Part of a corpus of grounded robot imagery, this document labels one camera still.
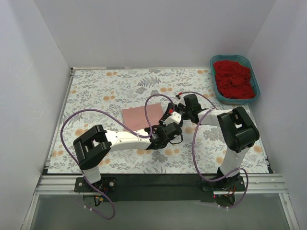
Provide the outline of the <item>pink t shirt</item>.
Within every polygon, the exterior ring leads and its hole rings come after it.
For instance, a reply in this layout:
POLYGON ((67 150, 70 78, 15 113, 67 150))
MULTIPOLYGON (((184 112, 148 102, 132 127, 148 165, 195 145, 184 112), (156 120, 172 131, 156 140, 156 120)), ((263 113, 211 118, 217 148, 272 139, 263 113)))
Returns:
MULTIPOLYGON (((147 105, 147 115, 151 125, 158 125, 159 120, 163 114, 164 112, 161 103, 147 105)), ((144 106, 123 109, 122 116, 123 124, 133 131, 144 129, 150 126, 145 117, 144 106)))

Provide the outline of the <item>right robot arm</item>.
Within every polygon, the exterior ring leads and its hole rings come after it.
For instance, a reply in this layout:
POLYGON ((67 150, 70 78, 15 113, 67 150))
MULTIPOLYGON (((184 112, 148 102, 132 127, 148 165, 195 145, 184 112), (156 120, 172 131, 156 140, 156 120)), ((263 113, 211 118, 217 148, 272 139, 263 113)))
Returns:
POLYGON ((202 108, 198 102, 197 92, 180 92, 176 97, 178 103, 169 103, 167 110, 159 121, 160 125, 176 123, 179 126, 189 120, 199 126, 210 125, 221 129, 227 150, 222 164, 214 178, 202 181, 213 188, 228 190, 239 181, 241 164, 248 150, 260 138, 255 124, 242 107, 232 110, 202 108))

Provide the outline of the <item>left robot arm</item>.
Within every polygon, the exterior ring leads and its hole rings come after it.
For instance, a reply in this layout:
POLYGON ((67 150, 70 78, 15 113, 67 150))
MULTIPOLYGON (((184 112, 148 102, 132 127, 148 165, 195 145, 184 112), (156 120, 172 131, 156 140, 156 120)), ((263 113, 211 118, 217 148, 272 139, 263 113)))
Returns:
POLYGON ((120 150, 159 150, 176 137, 182 137, 182 129, 175 122, 154 126, 152 136, 145 138, 149 131, 149 128, 141 129, 134 135, 128 131, 110 131, 102 125, 95 125, 75 139, 73 147, 79 168, 86 177, 86 187, 93 192, 101 188, 98 165, 108 153, 120 150))

